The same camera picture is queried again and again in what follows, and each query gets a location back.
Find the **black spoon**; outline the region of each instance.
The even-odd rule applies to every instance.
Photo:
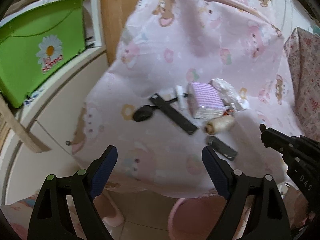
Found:
[[[178,98],[172,98],[169,101],[167,101],[168,104],[172,104],[174,102],[177,102]],[[150,105],[144,105],[140,107],[137,111],[133,114],[133,120],[136,122],[142,122],[145,120],[150,119],[153,116],[153,113],[156,109],[159,107],[157,106],[150,106]]]

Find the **white bin rim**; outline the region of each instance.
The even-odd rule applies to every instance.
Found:
[[[41,7],[43,5],[47,5],[49,3],[54,3],[54,2],[57,2],[57,1],[61,1],[61,0],[40,0],[40,1],[36,1],[34,3],[31,3],[31,4],[27,5],[26,7],[22,8],[20,11],[18,11],[16,13],[13,13],[11,15],[8,15],[4,19],[2,19],[2,21],[0,22],[0,28],[3,25],[5,25],[8,22],[10,22],[11,20],[13,20],[14,18],[20,16],[21,14],[24,14],[24,13],[26,13],[28,11],[31,11],[34,8]]]

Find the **pink plastic bucket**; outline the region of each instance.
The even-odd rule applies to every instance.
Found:
[[[206,240],[217,223],[226,200],[220,196],[180,198],[168,220],[171,240]]]

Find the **green plastic bin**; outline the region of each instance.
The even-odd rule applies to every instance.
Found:
[[[0,22],[0,90],[15,108],[85,50],[83,0],[40,0]]]

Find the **yellow flower center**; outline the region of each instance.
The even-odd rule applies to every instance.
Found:
[[[49,57],[51,57],[52,54],[53,54],[53,52],[54,52],[54,47],[50,45],[50,46],[47,48],[46,53],[47,53],[47,55],[48,55]]]

